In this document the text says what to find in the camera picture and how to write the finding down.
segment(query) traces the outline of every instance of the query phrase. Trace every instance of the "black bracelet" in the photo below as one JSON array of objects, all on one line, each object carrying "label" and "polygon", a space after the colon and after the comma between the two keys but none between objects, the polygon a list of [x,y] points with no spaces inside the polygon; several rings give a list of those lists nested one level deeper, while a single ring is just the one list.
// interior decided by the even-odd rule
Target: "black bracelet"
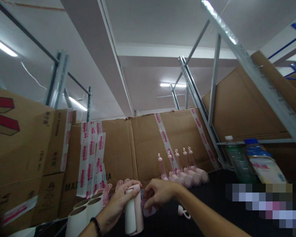
[{"label": "black bracelet", "polygon": [[98,237],[102,237],[100,226],[99,226],[97,219],[95,217],[92,217],[90,222],[94,222],[95,227],[96,227],[96,231],[98,232]]}]

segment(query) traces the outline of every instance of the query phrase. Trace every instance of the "hand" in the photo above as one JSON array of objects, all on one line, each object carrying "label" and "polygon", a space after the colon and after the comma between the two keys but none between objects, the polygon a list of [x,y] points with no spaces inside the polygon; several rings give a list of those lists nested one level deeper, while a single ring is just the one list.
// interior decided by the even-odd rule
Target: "hand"
[{"label": "hand", "polygon": [[158,210],[158,206],[163,206],[164,203],[169,202],[182,187],[182,185],[175,182],[152,179],[145,188],[144,198],[149,199],[144,208],[148,209],[149,213],[151,213],[153,206]]},{"label": "hand", "polygon": [[126,189],[135,184],[140,184],[140,187],[142,187],[141,183],[137,180],[131,180],[121,185],[105,208],[96,216],[102,235],[106,234],[114,227],[122,215],[125,205],[140,192],[140,190],[137,189],[125,194]]}]

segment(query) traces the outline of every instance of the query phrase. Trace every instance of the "black table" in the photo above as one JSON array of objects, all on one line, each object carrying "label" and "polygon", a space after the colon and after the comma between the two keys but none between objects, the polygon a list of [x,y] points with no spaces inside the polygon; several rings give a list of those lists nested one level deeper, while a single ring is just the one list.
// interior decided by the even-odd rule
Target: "black table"
[{"label": "black table", "polygon": [[[259,217],[259,211],[246,210],[245,202],[232,202],[226,198],[225,184],[238,183],[234,172],[218,170],[209,173],[209,177],[208,184],[190,188],[189,191],[224,218],[251,236],[292,236],[291,229],[276,226],[278,221],[265,220]],[[187,220],[178,215],[178,205],[177,201],[172,200],[156,214],[144,217],[145,229],[137,236],[203,236],[193,219]],[[48,228],[41,227],[37,230],[36,236],[54,236],[65,222],[66,220],[54,223]],[[65,228],[58,236],[65,236]],[[106,236],[127,236],[125,235],[124,215]]]}]

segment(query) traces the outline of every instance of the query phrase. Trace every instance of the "ceiling light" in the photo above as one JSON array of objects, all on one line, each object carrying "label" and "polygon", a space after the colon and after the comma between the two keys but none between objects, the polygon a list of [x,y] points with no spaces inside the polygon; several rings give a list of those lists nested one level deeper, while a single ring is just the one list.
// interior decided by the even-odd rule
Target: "ceiling light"
[{"label": "ceiling light", "polygon": [[86,107],[82,106],[80,103],[78,103],[75,99],[69,97],[69,99],[75,104],[77,105],[80,109],[84,110],[84,111],[88,111]]},{"label": "ceiling light", "polygon": [[17,54],[15,52],[13,52],[11,49],[9,49],[7,46],[5,46],[1,42],[0,42],[0,49],[5,51],[7,54],[9,54],[12,57],[17,57]]},{"label": "ceiling light", "polygon": [[[169,83],[161,83],[160,86],[162,87],[169,87],[170,84]],[[175,87],[186,87],[186,85],[183,84],[177,84]]]}]

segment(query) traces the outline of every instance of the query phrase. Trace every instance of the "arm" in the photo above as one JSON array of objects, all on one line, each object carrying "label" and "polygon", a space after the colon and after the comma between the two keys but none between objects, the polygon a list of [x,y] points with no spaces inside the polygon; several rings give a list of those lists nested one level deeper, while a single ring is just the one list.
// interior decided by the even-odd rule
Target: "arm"
[{"label": "arm", "polygon": [[[131,191],[130,193],[125,194],[126,189],[135,184],[140,184],[140,187],[142,187],[141,183],[137,180],[131,180],[121,185],[116,190],[109,203],[96,216],[96,220],[99,223],[102,236],[114,227],[114,225],[117,223],[118,219],[122,215],[125,205],[128,203],[128,201],[135,198],[140,192],[139,189],[136,189]],[[79,237],[98,237],[94,222],[90,222],[80,233]]]},{"label": "arm", "polygon": [[170,181],[153,179],[145,188],[145,198],[149,198],[144,208],[151,210],[175,198],[187,212],[206,237],[250,237],[246,232],[223,218],[209,206],[201,202],[182,185]]}]

